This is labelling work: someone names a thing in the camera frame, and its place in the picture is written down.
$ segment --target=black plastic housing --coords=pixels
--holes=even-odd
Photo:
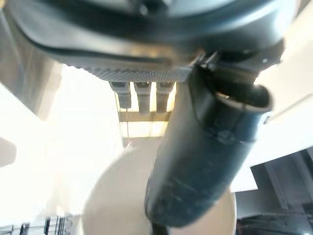
[[[195,67],[179,86],[148,181],[147,217],[182,227],[213,206],[240,169],[271,105],[264,87],[213,81]]]

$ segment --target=metal grate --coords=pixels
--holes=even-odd
[[[70,235],[70,216],[50,217],[31,223],[0,227],[0,235]]]

